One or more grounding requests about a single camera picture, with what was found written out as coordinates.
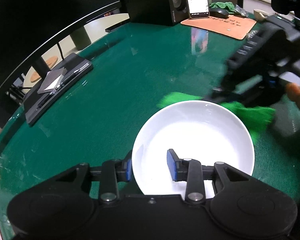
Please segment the green cleaning cloth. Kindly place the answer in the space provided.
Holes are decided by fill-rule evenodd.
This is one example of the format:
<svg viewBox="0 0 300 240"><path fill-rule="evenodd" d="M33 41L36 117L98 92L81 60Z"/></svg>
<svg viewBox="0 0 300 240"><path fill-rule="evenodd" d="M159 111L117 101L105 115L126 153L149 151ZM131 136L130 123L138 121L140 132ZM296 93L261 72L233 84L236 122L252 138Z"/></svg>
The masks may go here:
<svg viewBox="0 0 300 240"><path fill-rule="evenodd" d="M182 101L201 100L199 96L172 92L165 95L157 104L159 109ZM239 102L221 103L232 113L234 113L246 126L253 143L258 141L261 133L263 133L274 121L276 110L271 107L245 107Z"/></svg>

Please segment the grey woven coaster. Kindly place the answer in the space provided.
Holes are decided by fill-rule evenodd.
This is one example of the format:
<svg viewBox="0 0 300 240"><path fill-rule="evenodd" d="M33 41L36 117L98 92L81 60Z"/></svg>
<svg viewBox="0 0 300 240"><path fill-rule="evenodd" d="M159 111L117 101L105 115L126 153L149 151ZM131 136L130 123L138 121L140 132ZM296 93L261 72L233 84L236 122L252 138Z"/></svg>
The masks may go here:
<svg viewBox="0 0 300 240"><path fill-rule="evenodd" d="M249 33L247 33L247 35L246 35L246 39L247 40L252 39L257 33L258 33L258 30L251 30L251 31L249 31Z"/></svg>

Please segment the white teapot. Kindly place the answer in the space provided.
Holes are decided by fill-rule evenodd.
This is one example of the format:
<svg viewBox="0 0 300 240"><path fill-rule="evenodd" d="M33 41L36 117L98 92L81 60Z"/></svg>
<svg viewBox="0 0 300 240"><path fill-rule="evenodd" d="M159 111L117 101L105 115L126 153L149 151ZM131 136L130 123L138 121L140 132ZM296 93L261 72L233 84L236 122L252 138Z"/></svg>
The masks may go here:
<svg viewBox="0 0 300 240"><path fill-rule="evenodd" d="M266 11L263 11L260 9L254 9L254 18L258 22L262 22L262 21L266 20L269 15L270 14Z"/></svg>

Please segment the tan cork mouse pad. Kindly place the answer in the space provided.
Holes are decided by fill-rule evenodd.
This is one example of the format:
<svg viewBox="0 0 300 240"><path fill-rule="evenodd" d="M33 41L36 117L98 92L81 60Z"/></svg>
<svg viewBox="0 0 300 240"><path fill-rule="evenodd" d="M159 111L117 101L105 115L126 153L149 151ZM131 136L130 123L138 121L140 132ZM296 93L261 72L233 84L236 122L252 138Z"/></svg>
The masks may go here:
<svg viewBox="0 0 300 240"><path fill-rule="evenodd" d="M188 19L182 21L181 24L212 31L236 40L243 40L247 33L254 27L256 21L250 18L230 15L226 19L217 17L200 18L196 20Z"/></svg>

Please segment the dark green cloth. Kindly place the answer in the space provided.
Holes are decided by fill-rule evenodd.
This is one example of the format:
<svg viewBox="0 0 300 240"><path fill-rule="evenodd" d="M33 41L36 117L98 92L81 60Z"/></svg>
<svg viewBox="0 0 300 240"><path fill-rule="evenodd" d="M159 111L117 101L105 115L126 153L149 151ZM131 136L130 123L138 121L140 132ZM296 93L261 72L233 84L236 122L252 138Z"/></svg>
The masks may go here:
<svg viewBox="0 0 300 240"><path fill-rule="evenodd" d="M212 2L209 5L210 9L213 8L220 8L220 9L225 9L229 14L234 14L235 13L235 5L232 2Z"/></svg>

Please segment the black computer mouse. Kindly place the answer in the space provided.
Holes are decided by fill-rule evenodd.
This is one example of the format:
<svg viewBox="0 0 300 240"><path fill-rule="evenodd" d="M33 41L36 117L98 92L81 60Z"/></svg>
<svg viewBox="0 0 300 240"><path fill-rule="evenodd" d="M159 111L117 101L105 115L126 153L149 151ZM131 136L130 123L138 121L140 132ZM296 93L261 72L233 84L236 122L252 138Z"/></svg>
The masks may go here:
<svg viewBox="0 0 300 240"><path fill-rule="evenodd" d="M223 8L210 8L210 17L227 19L229 17L229 12Z"/></svg>

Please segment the grey notepad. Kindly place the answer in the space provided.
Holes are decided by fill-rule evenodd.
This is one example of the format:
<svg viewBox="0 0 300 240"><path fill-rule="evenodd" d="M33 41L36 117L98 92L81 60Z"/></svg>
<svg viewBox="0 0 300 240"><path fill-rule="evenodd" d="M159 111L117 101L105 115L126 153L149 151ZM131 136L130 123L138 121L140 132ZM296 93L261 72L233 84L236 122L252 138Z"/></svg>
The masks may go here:
<svg viewBox="0 0 300 240"><path fill-rule="evenodd" d="M37 93L44 94L53 91L61 83L66 72L67 70L64 67L48 72Z"/></svg>

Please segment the black speaker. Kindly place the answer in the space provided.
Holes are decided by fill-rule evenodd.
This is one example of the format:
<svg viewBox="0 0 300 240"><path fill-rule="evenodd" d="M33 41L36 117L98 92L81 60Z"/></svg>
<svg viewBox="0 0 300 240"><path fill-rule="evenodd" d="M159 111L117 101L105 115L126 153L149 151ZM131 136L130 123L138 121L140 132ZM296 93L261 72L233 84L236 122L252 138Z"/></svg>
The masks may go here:
<svg viewBox="0 0 300 240"><path fill-rule="evenodd" d="M120 0L133 23L174 26L189 18L187 0Z"/></svg>

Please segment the black curved monitor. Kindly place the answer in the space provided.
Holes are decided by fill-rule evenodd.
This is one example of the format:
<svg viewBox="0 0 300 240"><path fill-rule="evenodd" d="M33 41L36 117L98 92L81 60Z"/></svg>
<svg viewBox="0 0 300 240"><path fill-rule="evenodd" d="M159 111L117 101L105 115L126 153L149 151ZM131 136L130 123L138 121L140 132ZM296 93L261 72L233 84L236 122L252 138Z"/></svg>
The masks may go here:
<svg viewBox="0 0 300 240"><path fill-rule="evenodd" d="M0 99L50 47L120 0L0 0Z"/></svg>

